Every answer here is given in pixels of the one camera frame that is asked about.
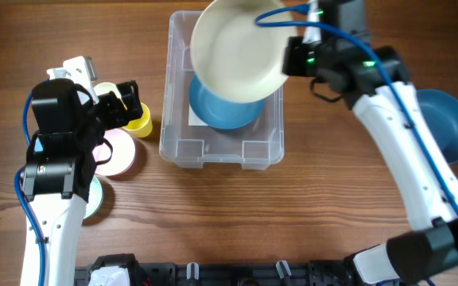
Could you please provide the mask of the cream plastic cup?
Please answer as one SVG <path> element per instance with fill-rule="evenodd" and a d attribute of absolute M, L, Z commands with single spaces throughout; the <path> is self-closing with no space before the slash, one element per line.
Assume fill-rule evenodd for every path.
<path fill-rule="evenodd" d="M 108 94 L 109 92 L 113 92 L 118 99 L 122 97 L 115 83 L 109 83 L 109 82 L 99 83 L 94 87 L 94 91 L 97 96 L 101 96 L 101 95 Z"/>

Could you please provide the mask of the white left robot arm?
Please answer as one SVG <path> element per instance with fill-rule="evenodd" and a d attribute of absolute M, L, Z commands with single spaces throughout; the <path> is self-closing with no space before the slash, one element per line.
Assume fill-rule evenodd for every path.
<path fill-rule="evenodd" d="M 14 177 L 26 216 L 22 285 L 71 285 L 90 184 L 99 161 L 93 151 L 108 130 L 143 115 L 135 81 L 97 95 L 71 79 L 36 85 L 25 103 L 38 125 L 25 135 L 25 165 Z"/>

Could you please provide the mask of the blue bowl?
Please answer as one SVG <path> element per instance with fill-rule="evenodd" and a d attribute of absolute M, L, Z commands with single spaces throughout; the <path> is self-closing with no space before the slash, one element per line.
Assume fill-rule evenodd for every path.
<path fill-rule="evenodd" d="M 250 103 L 228 102 L 211 93 L 195 75 L 188 89 L 192 112 L 216 129 L 238 129 L 253 122 L 264 110 L 266 100 Z"/>
<path fill-rule="evenodd" d="M 458 100 L 435 89 L 417 90 L 417 100 L 445 160 L 449 164 L 458 163 Z"/>

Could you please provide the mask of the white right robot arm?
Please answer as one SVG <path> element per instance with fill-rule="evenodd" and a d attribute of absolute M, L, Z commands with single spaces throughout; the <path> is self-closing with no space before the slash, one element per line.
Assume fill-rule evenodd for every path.
<path fill-rule="evenodd" d="M 283 71 L 328 84 L 367 129 L 398 185 L 411 229 L 346 257 L 354 284 L 416 284 L 457 267 L 458 179 L 396 51 L 342 37 L 290 37 Z"/>

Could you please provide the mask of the yellow plastic cup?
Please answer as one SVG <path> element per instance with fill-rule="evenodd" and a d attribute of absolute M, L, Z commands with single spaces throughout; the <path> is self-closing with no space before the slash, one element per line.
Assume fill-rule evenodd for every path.
<path fill-rule="evenodd" d="M 141 103 L 143 114 L 140 118 L 130 121 L 123 127 L 125 131 L 138 138 L 148 137 L 153 131 L 153 122 L 149 108 L 146 104 Z"/>

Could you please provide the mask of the cream white bowl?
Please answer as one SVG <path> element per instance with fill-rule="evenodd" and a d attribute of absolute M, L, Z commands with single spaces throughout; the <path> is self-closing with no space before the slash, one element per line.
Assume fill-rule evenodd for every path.
<path fill-rule="evenodd" d="M 256 17 L 283 8 L 274 0 L 215 0 L 198 18 L 190 49 L 194 72 L 212 93 L 229 102 L 256 102 L 288 79 L 282 73 L 294 27 L 262 28 Z"/>

